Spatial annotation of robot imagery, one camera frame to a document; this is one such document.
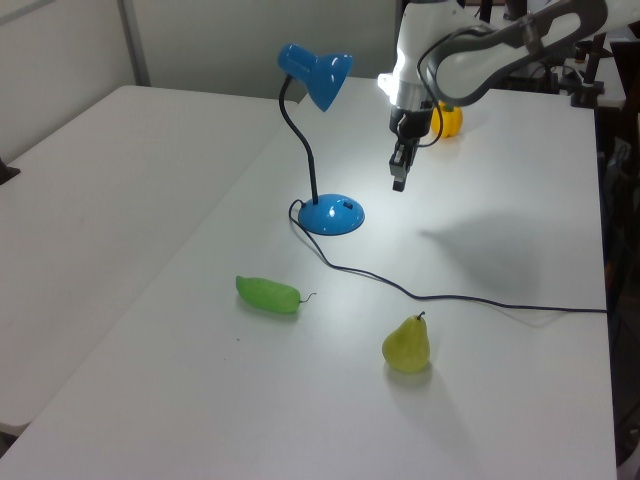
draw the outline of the green pepper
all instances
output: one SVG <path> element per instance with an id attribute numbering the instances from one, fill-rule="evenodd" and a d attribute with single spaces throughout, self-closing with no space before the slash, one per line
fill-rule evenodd
<path id="1" fill-rule="evenodd" d="M 236 290 L 248 304 L 270 312 L 295 313 L 303 303 L 297 289 L 266 278 L 237 276 Z"/>

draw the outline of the yellow bell pepper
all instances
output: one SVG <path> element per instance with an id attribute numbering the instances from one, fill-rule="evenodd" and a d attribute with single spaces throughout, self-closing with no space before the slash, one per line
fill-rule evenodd
<path id="1" fill-rule="evenodd" d="M 440 110 L 442 111 L 442 137 L 453 137 L 458 134 L 462 127 L 462 109 L 460 107 L 451 107 L 440 102 Z M 440 131 L 440 115 L 436 110 L 431 116 L 431 129 L 437 135 Z"/>

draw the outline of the white table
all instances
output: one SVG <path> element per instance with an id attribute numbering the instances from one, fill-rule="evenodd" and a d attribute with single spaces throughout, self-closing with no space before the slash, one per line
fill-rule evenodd
<path id="1" fill-rule="evenodd" d="M 293 119 L 320 192 L 366 210 L 357 231 L 319 239 L 326 254 L 424 294 L 603 308 L 593 120 L 564 100 L 489 92 L 462 135 L 419 153 L 400 194 L 375 82 L 347 80 L 325 114 L 306 98 Z M 424 304 L 330 270 L 287 220 L 308 195 L 304 150 L 283 126 L 0 478 L 615 478 L 604 315 Z M 293 317 L 257 311 L 237 274 L 317 296 Z M 422 309 L 431 367 L 397 374 L 382 342 Z"/>
<path id="2" fill-rule="evenodd" d="M 123 87 L 12 163 L 0 431 L 35 418 L 282 123 L 274 100 Z"/>

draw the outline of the pepper stem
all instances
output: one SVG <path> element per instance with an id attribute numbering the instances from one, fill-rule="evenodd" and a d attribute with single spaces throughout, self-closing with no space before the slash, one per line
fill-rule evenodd
<path id="1" fill-rule="evenodd" d="M 313 292 L 311 295 L 309 295 L 309 296 L 307 297 L 307 299 L 306 299 L 306 300 L 300 300 L 300 303 L 307 303 L 307 302 L 309 301 L 309 299 L 310 299 L 313 295 L 315 295 L 315 294 L 316 294 L 316 292 Z"/>

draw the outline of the lamp base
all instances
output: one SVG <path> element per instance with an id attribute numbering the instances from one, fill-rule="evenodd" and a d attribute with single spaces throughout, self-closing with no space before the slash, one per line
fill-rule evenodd
<path id="1" fill-rule="evenodd" d="M 298 213 L 298 222 L 305 229 L 318 235 L 344 235 L 354 231 L 364 222 L 362 206 L 352 198 L 328 193 L 311 200 Z"/>

